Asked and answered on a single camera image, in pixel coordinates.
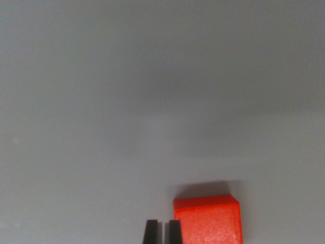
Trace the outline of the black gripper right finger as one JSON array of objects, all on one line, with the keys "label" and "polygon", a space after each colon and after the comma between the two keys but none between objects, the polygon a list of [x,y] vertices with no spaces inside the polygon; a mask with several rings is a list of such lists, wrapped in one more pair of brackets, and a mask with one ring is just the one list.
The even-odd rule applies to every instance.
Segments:
[{"label": "black gripper right finger", "polygon": [[169,220],[165,224],[165,244],[183,244],[181,222]]}]

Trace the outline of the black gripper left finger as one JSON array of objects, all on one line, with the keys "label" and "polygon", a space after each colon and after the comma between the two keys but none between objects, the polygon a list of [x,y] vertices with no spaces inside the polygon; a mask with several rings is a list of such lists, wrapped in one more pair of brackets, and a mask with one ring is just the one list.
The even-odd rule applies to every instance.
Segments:
[{"label": "black gripper left finger", "polygon": [[162,223],[158,220],[147,220],[142,244],[162,244]]}]

